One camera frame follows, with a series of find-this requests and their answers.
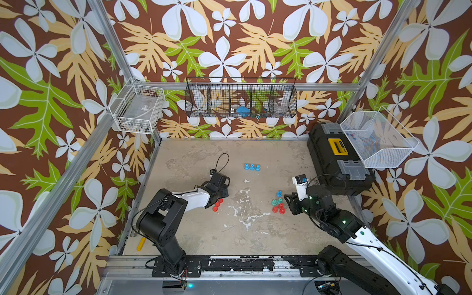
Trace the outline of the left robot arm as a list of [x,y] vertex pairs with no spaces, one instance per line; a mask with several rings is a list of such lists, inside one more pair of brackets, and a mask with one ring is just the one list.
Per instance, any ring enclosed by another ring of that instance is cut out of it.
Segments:
[[186,212],[210,208],[229,196],[231,179],[215,169],[210,179],[191,191],[160,189],[150,203],[132,218],[132,230],[152,242],[160,255],[157,260],[169,275],[181,275],[186,268],[186,252],[175,237]]

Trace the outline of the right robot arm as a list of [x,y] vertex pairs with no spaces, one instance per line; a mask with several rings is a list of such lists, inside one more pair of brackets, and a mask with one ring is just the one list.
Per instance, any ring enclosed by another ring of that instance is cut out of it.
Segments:
[[452,295],[454,290],[438,284],[411,268],[379,241],[352,212],[336,207],[331,192],[311,185],[304,175],[293,178],[296,192],[284,196],[294,215],[304,214],[323,232],[355,250],[374,270],[351,260],[328,245],[317,254],[321,275],[345,278],[370,295]]

